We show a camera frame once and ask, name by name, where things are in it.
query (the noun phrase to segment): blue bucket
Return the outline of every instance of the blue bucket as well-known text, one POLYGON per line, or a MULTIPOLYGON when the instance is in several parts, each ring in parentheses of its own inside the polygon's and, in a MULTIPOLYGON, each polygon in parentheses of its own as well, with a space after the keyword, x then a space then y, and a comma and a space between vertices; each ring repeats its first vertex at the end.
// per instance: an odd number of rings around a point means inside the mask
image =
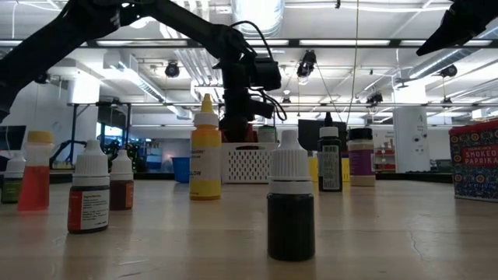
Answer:
POLYGON ((190 158, 172 158, 174 180, 178 183, 188 183, 190 179, 190 158))

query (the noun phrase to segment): white basket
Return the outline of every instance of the white basket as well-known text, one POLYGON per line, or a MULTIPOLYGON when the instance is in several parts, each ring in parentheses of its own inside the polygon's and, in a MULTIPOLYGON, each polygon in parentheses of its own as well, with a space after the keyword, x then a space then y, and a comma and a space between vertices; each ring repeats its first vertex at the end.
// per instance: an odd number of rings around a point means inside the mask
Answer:
POLYGON ((224 184, 266 184, 270 175, 272 151, 277 143, 223 143, 221 180, 224 184), (258 147, 259 149, 239 149, 258 147))

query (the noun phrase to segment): dropper tip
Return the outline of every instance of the dropper tip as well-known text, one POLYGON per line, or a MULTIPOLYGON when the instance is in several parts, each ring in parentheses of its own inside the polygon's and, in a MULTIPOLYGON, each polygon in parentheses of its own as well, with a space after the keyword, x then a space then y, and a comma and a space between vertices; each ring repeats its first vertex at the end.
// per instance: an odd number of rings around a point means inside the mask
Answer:
POLYGON ((212 113, 211 94, 209 94, 209 93, 206 93, 204 95, 204 99, 202 99, 201 112, 202 113, 212 113))
POLYGON ((330 115, 330 112, 327 112, 325 115, 325 126, 331 127, 332 125, 333 125, 332 116, 330 115))

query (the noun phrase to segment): orange liquid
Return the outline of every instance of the orange liquid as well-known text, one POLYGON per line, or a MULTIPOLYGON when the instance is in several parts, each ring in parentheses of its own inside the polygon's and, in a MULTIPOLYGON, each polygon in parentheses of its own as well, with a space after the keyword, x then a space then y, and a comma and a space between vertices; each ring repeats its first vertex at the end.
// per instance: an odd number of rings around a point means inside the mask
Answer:
POLYGON ((49 197, 50 170, 48 166, 26 166, 17 210, 46 210, 49 205, 49 197))

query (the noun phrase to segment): purple label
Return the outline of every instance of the purple label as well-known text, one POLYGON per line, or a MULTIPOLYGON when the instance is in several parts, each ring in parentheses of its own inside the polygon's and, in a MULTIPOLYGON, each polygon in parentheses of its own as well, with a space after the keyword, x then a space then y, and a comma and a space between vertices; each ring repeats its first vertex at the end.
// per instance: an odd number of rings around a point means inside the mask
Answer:
POLYGON ((349 173, 352 176, 375 175, 374 151, 349 151, 349 173))

